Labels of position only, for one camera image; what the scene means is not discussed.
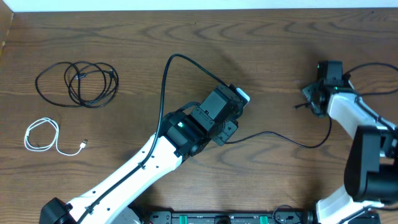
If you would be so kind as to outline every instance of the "coiled white cable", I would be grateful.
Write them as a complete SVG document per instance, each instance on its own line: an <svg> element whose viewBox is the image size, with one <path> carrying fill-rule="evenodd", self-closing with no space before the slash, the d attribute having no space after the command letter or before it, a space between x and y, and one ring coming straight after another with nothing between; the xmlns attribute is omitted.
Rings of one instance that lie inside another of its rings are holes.
<svg viewBox="0 0 398 224"><path fill-rule="evenodd" d="M36 128L37 126L39 126L39 125L41 125L41 124L44 124L44 123L46 123L46 122L50 123L50 124L54 127L54 129L55 129L54 140L53 140L53 141L51 142L51 144L49 144L48 146L42 146L42 147L35 147L35 146L32 146L32 145L30 144L30 142L29 142L29 134L30 134L30 131L33 130L34 128ZM75 155L79 154L79 152L80 152L82 149L84 149L84 148L86 147L86 145L87 145L87 140L84 140L84 141L80 144L80 149L79 149L79 151L77 151L76 153L74 153L74 154L64 153L64 152L62 152L62 151L58 148L58 136L59 136L59 134L60 134L60 128L59 128L59 126L58 126L58 124L57 124L56 121L54 121L54 120L51 119L51 118L42 118L42 119L38 119L37 121L33 122L33 123L26 129L25 141L24 141L25 147L26 147L27 150L30 150L30 151L34 151L34 152L44 152L44 151L49 150L49 149L54 145L54 143L55 143L55 148L57 149L57 151L58 151L59 153L65 155L65 156L75 156Z"/></svg>

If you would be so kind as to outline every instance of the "robotic arm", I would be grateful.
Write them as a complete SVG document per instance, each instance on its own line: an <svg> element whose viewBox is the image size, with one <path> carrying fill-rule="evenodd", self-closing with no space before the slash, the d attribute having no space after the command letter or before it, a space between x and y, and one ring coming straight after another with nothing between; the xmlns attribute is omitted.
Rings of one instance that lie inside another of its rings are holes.
<svg viewBox="0 0 398 224"><path fill-rule="evenodd" d="M320 62L318 81L302 90L313 114L330 116L354 140L344 186L317 203L322 224L347 223L370 208L398 201L398 131L362 101L349 77L341 62ZM381 157L394 164L380 164Z"/></svg>
<svg viewBox="0 0 398 224"><path fill-rule="evenodd" d="M160 138L143 167L112 189L144 160L155 134L133 158L93 189L67 204L57 198L47 203L39 223L112 223L146 188L190 156L202 152L211 140L222 146L237 130L236 120L249 101L250 97L240 88L218 85L201 104L189 103L167 114L162 119ZM192 112L185 114L183 111L191 106Z"/></svg>

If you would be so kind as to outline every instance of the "cable connector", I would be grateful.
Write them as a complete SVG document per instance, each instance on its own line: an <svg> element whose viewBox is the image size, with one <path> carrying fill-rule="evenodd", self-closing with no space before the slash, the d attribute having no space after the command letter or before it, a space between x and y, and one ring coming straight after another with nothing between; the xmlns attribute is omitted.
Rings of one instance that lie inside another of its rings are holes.
<svg viewBox="0 0 398 224"><path fill-rule="evenodd" d="M88 142L88 140L84 139L83 142L80 144L80 148L84 149L86 147L86 145L87 145L87 142Z"/></svg>

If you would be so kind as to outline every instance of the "white wall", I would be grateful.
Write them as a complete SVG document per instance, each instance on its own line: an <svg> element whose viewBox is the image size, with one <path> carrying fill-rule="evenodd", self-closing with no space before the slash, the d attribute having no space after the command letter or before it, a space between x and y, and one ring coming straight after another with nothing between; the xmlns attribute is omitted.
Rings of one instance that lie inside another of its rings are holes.
<svg viewBox="0 0 398 224"><path fill-rule="evenodd" d="M3 0L14 12L398 7L398 0Z"/></svg>

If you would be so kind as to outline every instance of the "white cable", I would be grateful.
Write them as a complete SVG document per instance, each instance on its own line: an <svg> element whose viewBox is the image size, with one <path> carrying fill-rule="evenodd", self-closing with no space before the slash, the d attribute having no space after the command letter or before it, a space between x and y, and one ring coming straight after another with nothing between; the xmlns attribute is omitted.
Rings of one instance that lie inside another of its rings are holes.
<svg viewBox="0 0 398 224"><path fill-rule="evenodd" d="M54 140L53 140L53 141L51 142L51 144L49 144L48 146L42 146L42 147L35 147L35 146L32 146L32 145L30 144L30 142L29 142L29 134L30 134L30 131L33 130L34 128L36 128L37 126L39 126L39 125L41 125L41 124L44 124L44 123L46 123L46 122L50 123L50 124L54 127L54 129L55 129ZM38 119L37 121L33 122L33 123L26 129L25 141L24 141L24 142L25 142L25 147L26 147L27 150L30 150L30 151L34 151L34 152L44 152L44 151L49 150L49 149L54 145L54 143L55 143L55 148L57 149L57 151L58 151L59 153L65 155L65 156L75 156L75 155L79 154L79 152L80 152L82 149L84 149L84 147L86 147L86 145L87 145L87 140L84 140L84 141L80 144L80 149L79 149L79 151L77 151L76 153L74 153L74 154L64 153L64 152L62 152L62 151L58 148L58 136L59 136L59 134L60 134L60 128L59 128L59 126L58 126L58 124L57 124L56 121L54 121L54 120L51 119L51 118L42 118L42 119Z"/></svg>

